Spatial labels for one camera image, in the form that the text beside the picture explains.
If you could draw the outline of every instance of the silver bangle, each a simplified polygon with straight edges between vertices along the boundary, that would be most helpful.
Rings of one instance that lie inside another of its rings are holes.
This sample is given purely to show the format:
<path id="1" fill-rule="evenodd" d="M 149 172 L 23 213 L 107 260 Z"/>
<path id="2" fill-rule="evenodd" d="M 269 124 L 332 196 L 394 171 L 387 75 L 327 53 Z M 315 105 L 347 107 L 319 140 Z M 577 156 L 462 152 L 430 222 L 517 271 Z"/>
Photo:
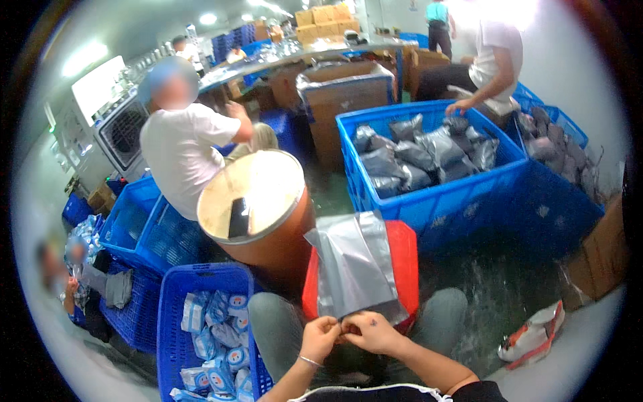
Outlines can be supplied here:
<path id="1" fill-rule="evenodd" d="M 310 360 L 309 358 L 305 358 L 305 357 L 303 357 L 303 356 L 299 356 L 299 358 L 300 358 L 301 360 L 303 360 L 303 361 L 307 361 L 308 363 L 310 363 L 310 364 L 314 365 L 315 367 L 323 367 L 321 364 L 317 363 L 317 362 L 316 362 L 316 361 L 314 361 L 314 360 Z"/>

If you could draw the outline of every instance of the ceiling light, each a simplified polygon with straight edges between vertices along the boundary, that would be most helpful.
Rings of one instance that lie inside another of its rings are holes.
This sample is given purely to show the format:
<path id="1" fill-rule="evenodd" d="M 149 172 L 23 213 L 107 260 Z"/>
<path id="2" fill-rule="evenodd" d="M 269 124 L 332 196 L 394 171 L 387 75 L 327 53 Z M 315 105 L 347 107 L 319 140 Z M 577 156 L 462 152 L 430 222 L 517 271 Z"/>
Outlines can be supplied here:
<path id="1" fill-rule="evenodd" d="M 203 25 L 212 25 L 217 22 L 217 16 L 211 13 L 203 14 L 201 18 L 199 18 L 199 22 Z"/>
<path id="2" fill-rule="evenodd" d="M 102 43 L 92 42 L 74 53 L 62 67 L 65 77 L 72 77 L 85 69 L 88 65 L 100 60 L 107 55 L 107 46 Z"/>

